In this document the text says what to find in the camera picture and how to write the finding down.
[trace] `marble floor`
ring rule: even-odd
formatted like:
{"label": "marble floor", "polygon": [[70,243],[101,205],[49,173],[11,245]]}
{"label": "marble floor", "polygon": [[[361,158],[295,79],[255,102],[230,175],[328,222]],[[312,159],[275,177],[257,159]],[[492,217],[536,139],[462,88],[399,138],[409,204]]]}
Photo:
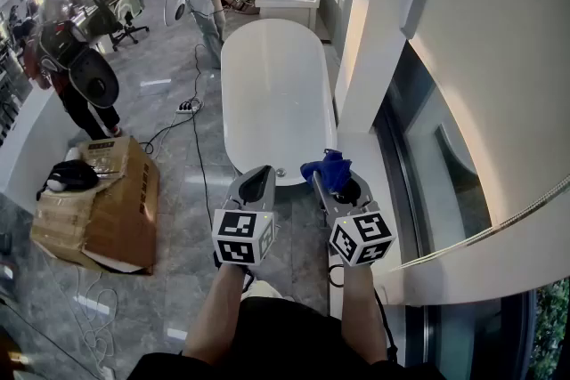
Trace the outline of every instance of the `marble floor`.
{"label": "marble floor", "polygon": [[[138,141],[148,141],[170,125],[177,104],[193,95],[198,75],[194,46],[200,43],[200,33],[190,17],[167,28],[162,22],[163,1],[144,0],[146,9],[134,22],[149,26],[151,32],[138,32],[139,44],[124,41],[117,53],[106,55],[121,84],[116,103],[121,125],[125,134]],[[228,14],[227,34],[256,19]],[[205,106],[196,117],[197,131],[209,204],[216,208],[235,172],[224,149],[220,74],[210,68],[203,48],[198,55],[202,69],[198,93]],[[107,326],[114,354],[100,364],[112,368],[117,379],[127,378],[144,353],[182,349],[184,333],[196,319],[216,268],[192,122],[173,129],[160,149],[158,144],[159,138],[152,155],[161,173],[158,262],[152,276],[102,274],[96,281],[98,274],[93,271],[49,258],[29,242],[31,215],[0,198],[2,230],[13,234],[13,253],[6,261],[14,263],[17,274],[17,311],[51,341],[4,306],[0,306],[0,326],[23,349],[32,369],[46,378],[101,377],[79,326],[85,333],[88,319],[93,320],[93,327],[110,321],[116,300],[113,293],[103,290],[114,290],[118,303],[116,318]],[[322,227],[313,193],[306,185],[278,188],[275,209],[281,227],[256,274],[283,295],[326,314],[329,233]],[[108,307],[95,311],[79,304],[86,294],[94,302],[100,294],[100,303]],[[110,335],[102,331],[99,337],[111,354]],[[92,343],[92,338],[88,336],[87,342]]]}

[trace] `black bag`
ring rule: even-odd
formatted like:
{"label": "black bag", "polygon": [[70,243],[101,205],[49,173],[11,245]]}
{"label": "black bag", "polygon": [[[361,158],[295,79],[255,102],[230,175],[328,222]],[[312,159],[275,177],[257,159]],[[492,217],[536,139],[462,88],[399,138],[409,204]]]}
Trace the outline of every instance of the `black bag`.
{"label": "black bag", "polygon": [[83,160],[69,160],[67,162],[60,162],[53,167],[50,175],[48,176],[44,187],[37,193],[36,200],[39,201],[42,192],[45,190],[47,181],[57,181],[65,184],[65,190],[89,190],[92,189],[97,182],[99,176]]}

